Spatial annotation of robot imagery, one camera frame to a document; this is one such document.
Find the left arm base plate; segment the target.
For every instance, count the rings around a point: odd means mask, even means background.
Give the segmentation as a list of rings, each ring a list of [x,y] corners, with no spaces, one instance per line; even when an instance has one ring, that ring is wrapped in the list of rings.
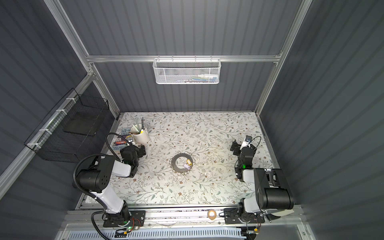
[[[105,214],[103,216],[104,228],[142,227],[146,211],[129,211],[127,213]]]

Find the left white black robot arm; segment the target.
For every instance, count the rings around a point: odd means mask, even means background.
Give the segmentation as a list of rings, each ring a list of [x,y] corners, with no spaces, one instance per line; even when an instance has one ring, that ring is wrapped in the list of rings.
[[[113,190],[111,176],[133,178],[139,159],[146,155],[143,145],[128,145],[120,150],[122,160],[114,155],[97,154],[81,160],[73,173],[73,185],[88,197],[96,200],[110,215],[128,215],[127,204]]]

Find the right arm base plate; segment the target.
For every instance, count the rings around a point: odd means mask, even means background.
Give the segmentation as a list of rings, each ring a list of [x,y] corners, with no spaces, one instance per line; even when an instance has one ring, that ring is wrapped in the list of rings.
[[[265,218],[261,213],[241,212],[238,208],[225,208],[224,219],[227,225],[265,223]]]

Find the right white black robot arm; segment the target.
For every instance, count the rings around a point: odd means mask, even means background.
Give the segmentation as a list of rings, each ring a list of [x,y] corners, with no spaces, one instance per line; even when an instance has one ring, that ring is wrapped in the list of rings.
[[[254,168],[253,158],[257,147],[247,136],[241,144],[232,142],[230,151],[238,159],[235,174],[243,183],[252,184],[255,194],[240,200],[234,210],[225,210],[230,223],[263,223],[264,218],[272,221],[294,213],[294,197],[281,169]]]

